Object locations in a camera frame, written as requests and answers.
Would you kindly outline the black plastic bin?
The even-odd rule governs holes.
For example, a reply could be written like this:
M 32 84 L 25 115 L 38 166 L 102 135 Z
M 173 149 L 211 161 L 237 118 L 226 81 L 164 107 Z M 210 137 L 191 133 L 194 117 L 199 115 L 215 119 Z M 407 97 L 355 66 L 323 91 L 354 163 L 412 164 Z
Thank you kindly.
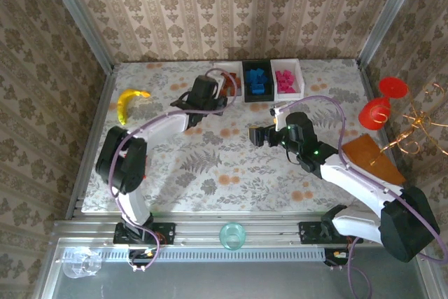
M 244 101 L 245 102 L 272 102 L 274 100 L 274 81 L 272 77 L 271 64 L 269 60 L 249 60 L 243 61 L 243 79 L 244 79 Z M 262 69 L 264 76 L 254 78 L 259 81 L 261 78 L 267 78 L 264 95 L 252 95 L 251 85 L 247 85 L 246 72 L 250 70 Z

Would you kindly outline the white plastic bin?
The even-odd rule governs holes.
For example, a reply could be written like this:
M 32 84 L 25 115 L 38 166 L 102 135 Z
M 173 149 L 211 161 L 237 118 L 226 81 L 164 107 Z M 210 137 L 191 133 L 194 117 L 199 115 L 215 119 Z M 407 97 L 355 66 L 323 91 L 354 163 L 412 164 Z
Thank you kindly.
M 300 67 L 300 62 L 298 59 L 279 59 L 279 60 L 270 60 L 271 64 L 271 70 L 272 75 L 274 79 L 274 101 L 276 102 L 282 102 L 282 101 L 294 101 L 299 100 L 304 97 L 305 93 L 305 81 L 302 77 L 302 70 Z M 296 82 L 291 83 L 290 78 L 280 78 L 276 79 L 275 72 L 280 71 L 282 74 L 284 74 L 284 71 L 288 70 L 292 73 L 293 76 L 296 77 Z M 296 93 L 293 94 L 280 94 L 279 91 L 282 90 L 278 88 L 277 82 L 278 81 L 284 81 L 287 83 L 286 87 L 288 85 L 293 85 L 295 88 Z
M 236 96 L 236 101 L 237 102 L 242 102 L 244 100 L 244 91 L 243 91 L 243 67 L 242 67 L 242 62 L 241 61 L 226 61 L 226 62 L 215 62 L 213 64 L 214 68 L 219 68 L 222 69 L 226 72 L 229 73 L 229 75 L 231 75 L 231 77 L 239 77 L 241 78 L 241 91 L 242 91 L 242 96 Z M 225 79 L 228 78 L 228 76 L 226 76 L 225 74 L 219 72 L 219 71 L 213 71 L 211 73 L 211 77 L 215 78 L 218 81 L 219 84 L 219 94 L 221 94 L 221 90 L 224 89 L 224 82 Z

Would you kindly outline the floral patterned tablecloth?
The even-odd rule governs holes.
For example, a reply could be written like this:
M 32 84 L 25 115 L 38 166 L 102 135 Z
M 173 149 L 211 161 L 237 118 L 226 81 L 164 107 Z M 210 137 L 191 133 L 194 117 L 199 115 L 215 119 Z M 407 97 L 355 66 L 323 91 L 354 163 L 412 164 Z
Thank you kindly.
M 298 105 L 321 141 L 336 146 L 365 133 L 358 113 L 367 103 L 355 60 L 303 60 L 305 93 Z M 104 121 L 108 132 L 118 124 L 116 106 L 128 88 L 145 90 L 128 106 L 127 129 L 134 130 L 166 111 L 190 89 L 210 62 L 128 63 L 118 65 Z M 183 133 L 150 150 L 141 194 L 155 213 L 175 211 L 325 212 L 337 204 L 365 210 L 338 186 L 290 163 L 282 147 L 255 147 L 250 126 L 272 124 L 270 105 L 234 102 L 221 116 L 207 116 Z

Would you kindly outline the brown wooden board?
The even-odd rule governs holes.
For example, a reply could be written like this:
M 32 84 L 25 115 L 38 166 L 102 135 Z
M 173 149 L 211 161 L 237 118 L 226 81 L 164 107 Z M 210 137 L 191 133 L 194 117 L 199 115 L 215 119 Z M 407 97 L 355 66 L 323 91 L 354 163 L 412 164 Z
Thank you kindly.
M 356 166 L 393 185 L 401 185 L 405 177 L 368 134 L 345 143 L 344 154 Z

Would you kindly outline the yellow toy banana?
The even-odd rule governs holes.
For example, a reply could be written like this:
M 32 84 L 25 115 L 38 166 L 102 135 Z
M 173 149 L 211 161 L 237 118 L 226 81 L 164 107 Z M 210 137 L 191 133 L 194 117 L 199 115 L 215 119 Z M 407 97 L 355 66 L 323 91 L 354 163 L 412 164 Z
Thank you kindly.
M 121 125 L 127 124 L 127 106 L 128 106 L 128 104 L 134 97 L 139 97 L 139 96 L 149 98 L 151 96 L 151 94 L 147 91 L 134 90 L 134 89 L 126 89 L 120 94 L 118 101 L 117 101 L 116 109 L 117 109 L 118 121 L 120 122 Z

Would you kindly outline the teal glass cup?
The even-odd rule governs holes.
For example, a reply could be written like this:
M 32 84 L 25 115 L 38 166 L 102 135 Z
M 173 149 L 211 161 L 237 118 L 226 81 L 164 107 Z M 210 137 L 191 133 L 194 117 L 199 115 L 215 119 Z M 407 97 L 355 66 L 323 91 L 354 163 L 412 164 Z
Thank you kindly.
M 227 223 L 220 229 L 219 239 L 224 248 L 236 251 L 244 245 L 246 231 L 239 223 Z

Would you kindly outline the red plastic goblet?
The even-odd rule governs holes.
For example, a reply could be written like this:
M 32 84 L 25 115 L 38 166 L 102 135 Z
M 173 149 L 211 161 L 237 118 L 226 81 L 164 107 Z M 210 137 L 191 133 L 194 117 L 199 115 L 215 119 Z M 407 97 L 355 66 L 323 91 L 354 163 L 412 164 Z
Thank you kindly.
M 358 121 L 368 130 L 380 130 L 391 116 L 391 99 L 401 99 L 408 93 L 407 84 L 397 77 L 379 82 L 381 97 L 370 100 L 358 114 Z

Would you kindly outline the grey metal platform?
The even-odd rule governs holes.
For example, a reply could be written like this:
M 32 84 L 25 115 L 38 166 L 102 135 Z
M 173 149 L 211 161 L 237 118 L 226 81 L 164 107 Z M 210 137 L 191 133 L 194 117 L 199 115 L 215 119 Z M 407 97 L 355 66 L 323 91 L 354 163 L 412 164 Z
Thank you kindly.
M 68 278 L 64 252 L 85 246 L 102 258 L 95 276 Z M 323 262 L 151 262 L 145 250 L 60 242 L 33 299 L 448 299 L 438 267 L 401 263 L 358 244 L 325 249 Z

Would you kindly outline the clear plastic cup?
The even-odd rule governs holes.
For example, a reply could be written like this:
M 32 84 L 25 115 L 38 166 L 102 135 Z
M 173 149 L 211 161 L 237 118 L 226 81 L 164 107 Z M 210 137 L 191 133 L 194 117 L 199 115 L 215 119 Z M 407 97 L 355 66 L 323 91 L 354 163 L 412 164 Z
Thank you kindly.
M 95 276 L 101 266 L 102 257 L 85 246 L 66 250 L 62 259 L 62 270 L 71 279 Z

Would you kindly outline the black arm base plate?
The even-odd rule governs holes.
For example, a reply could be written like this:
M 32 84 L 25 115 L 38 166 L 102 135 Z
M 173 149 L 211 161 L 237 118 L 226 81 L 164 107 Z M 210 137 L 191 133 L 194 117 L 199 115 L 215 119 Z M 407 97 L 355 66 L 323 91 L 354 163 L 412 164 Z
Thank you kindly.
M 339 234 L 332 223 L 321 221 L 299 222 L 298 229 L 302 244 L 348 244 L 355 239 Z
M 173 245 L 176 231 L 175 223 L 153 223 L 151 230 L 159 239 L 161 245 Z M 153 244 L 155 238 L 145 230 L 132 227 L 127 222 L 119 222 L 115 226 L 114 244 Z

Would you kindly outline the wide aluminium frame rail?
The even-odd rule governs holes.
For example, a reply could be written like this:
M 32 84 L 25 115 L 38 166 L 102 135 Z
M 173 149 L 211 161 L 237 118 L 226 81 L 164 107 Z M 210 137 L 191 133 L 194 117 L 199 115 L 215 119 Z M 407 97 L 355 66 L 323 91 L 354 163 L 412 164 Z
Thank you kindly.
M 55 223 L 52 235 L 79 239 L 81 242 L 98 246 L 111 246 L 115 227 L 119 221 L 117 217 L 104 216 L 58 221 Z M 175 247 L 217 248 L 221 245 L 219 232 L 229 222 L 240 223 L 245 229 L 244 246 L 247 248 L 286 248 L 302 244 L 299 231 L 301 220 L 294 216 L 248 217 L 242 220 L 232 216 L 172 216 L 161 221 L 175 224 Z

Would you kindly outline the aluminium frame post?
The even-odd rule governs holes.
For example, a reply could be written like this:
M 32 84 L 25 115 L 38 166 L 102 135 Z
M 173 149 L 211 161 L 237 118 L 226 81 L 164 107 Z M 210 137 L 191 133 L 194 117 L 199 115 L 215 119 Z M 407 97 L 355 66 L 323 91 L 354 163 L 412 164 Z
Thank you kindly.
M 62 2 L 70 12 L 74 22 L 92 49 L 94 56 L 105 74 L 111 74 L 114 61 L 109 55 L 106 45 L 102 42 L 101 36 L 95 28 L 93 21 L 89 18 L 86 5 L 81 0 L 62 0 Z
M 358 67 L 365 69 L 374 57 L 405 0 L 387 0 L 358 58 Z

